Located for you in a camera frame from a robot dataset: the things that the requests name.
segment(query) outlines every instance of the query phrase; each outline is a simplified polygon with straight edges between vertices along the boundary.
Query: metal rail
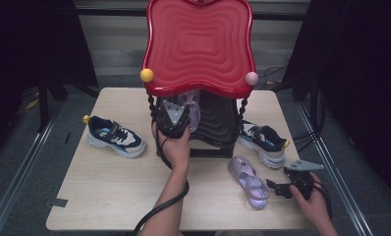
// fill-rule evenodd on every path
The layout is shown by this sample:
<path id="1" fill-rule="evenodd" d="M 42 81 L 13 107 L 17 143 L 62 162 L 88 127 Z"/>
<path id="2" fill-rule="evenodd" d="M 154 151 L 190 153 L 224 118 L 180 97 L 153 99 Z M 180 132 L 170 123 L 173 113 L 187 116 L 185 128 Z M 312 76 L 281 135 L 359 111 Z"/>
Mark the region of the metal rail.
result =
<path id="1" fill-rule="evenodd" d="M 2 227 L 5 224 L 5 221 L 9 216 L 12 207 L 14 206 L 19 196 L 19 193 L 21 192 L 21 189 L 24 186 L 24 183 L 27 180 L 28 175 L 37 160 L 38 154 L 41 151 L 42 146 L 45 144 L 45 141 L 48 139 L 48 136 L 54 125 L 54 121 L 57 115 L 60 113 L 62 106 L 63 106 L 63 102 L 60 102 L 59 106 L 54 112 L 54 115 L 49 120 L 48 124 L 45 126 L 42 132 L 36 136 L 35 141 L 33 142 L 27 156 L 24 159 L 24 162 L 22 163 L 12 183 L 10 184 L 5 195 L 0 201 L 0 231 L 2 230 Z"/>
<path id="2" fill-rule="evenodd" d="M 299 105 L 298 109 L 300 111 L 304 123 L 307 126 L 309 133 L 313 134 L 313 127 L 309 120 L 309 114 L 307 109 L 303 105 Z M 337 168 L 336 163 L 334 162 L 330 152 L 328 151 L 327 146 L 325 145 L 323 139 L 320 136 L 318 136 L 316 138 L 313 138 L 313 142 L 318 150 L 318 153 L 321 156 L 322 161 L 324 162 L 327 172 L 330 175 L 334 183 L 334 186 L 336 187 L 337 192 L 340 195 L 340 198 L 343 201 L 346 210 L 349 213 L 350 218 L 355 224 L 355 227 L 359 235 L 372 236 L 373 233 L 370 230 L 369 225 L 367 224 L 367 221 L 361 211 L 361 208 L 358 206 L 357 202 L 352 196 L 348 186 L 345 183 L 345 180 L 343 179 L 339 169 Z"/>

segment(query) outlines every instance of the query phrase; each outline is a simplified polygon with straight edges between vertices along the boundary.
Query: black curtain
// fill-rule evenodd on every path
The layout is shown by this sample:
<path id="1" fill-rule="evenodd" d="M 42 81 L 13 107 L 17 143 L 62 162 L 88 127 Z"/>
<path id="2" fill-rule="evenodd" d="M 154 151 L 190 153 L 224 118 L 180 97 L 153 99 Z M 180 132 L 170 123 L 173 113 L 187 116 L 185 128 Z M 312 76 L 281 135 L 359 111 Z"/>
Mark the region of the black curtain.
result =
<path id="1" fill-rule="evenodd" d="M 98 86 L 79 17 L 60 7 L 74 3 L 0 0 L 0 142 L 24 89 L 42 80 L 64 99 L 63 84 Z"/>
<path id="2" fill-rule="evenodd" d="M 303 25 L 284 80 L 295 81 L 301 99 L 316 78 L 330 110 L 391 189 L 391 0 L 311 1 L 310 9 L 327 19 Z"/>

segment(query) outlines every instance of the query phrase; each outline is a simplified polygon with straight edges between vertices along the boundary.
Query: white midsole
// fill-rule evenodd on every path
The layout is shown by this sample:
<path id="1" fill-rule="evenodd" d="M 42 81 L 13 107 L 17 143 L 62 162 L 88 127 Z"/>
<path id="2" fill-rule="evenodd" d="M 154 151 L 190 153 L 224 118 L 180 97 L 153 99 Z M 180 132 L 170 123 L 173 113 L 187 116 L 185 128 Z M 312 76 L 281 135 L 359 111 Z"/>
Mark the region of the white midsole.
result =
<path id="1" fill-rule="evenodd" d="M 273 169 L 281 168 L 284 165 L 284 163 L 285 163 L 285 151 L 284 150 L 276 151 L 276 152 L 269 152 L 269 151 L 262 149 L 261 147 L 254 144 L 253 142 L 246 140 L 246 139 L 249 139 L 249 138 L 239 136 L 238 143 L 241 144 L 245 148 L 254 149 L 257 152 L 259 159 L 260 159 L 260 161 L 262 161 L 263 164 L 265 164 L 266 166 L 273 168 Z"/>
<path id="2" fill-rule="evenodd" d="M 87 140 L 88 140 L 88 143 L 95 147 L 95 148 L 105 148 L 107 146 L 110 146 L 115 152 L 117 152 L 120 156 L 122 157 L 128 157 L 128 158 L 133 158 L 133 157 L 137 157 L 139 156 L 143 151 L 144 151 L 144 148 L 146 146 L 146 144 L 143 144 L 140 149 L 136 152 L 126 152 L 124 150 L 121 150 L 119 148 L 116 148 L 115 146 L 113 145 L 110 145 L 110 144 L 107 144 L 106 142 L 103 142 L 101 140 L 98 140 L 97 138 L 95 138 L 94 136 L 92 136 L 91 134 L 88 134 L 87 135 Z"/>

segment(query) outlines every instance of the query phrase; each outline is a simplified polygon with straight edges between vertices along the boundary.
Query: wall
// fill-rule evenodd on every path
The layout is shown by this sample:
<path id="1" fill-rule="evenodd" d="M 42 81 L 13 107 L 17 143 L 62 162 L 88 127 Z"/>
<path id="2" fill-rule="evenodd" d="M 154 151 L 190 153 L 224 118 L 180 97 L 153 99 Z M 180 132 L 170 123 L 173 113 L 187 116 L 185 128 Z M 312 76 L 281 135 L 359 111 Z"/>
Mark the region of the wall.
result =
<path id="1" fill-rule="evenodd" d="M 77 6 L 145 8 L 148 1 L 76 0 Z M 254 12 L 305 13 L 308 1 L 251 1 Z M 137 75 L 147 43 L 146 18 L 80 16 L 97 76 Z M 251 46 L 258 71 L 284 66 L 301 22 L 253 21 Z"/>

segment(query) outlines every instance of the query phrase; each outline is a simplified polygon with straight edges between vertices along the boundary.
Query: forearm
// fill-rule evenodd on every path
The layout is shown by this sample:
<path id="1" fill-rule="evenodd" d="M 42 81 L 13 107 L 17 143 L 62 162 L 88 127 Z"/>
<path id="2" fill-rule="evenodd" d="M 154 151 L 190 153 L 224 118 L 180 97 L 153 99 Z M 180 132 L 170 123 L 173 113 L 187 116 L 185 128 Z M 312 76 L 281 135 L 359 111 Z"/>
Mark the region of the forearm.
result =
<path id="1" fill-rule="evenodd" d="M 311 176 L 316 183 L 321 183 L 315 174 L 311 173 Z M 322 193 L 314 189 L 307 201 L 295 185 L 291 185 L 290 190 L 294 199 L 299 204 L 301 211 L 320 236 L 337 236 L 336 228 L 331 222 L 326 208 L 327 204 Z"/>
<path id="2" fill-rule="evenodd" d="M 170 201 L 184 191 L 188 173 L 188 165 L 177 166 L 172 170 L 155 207 Z M 178 235 L 182 211 L 183 200 L 161 210 L 145 224 L 141 235 Z"/>

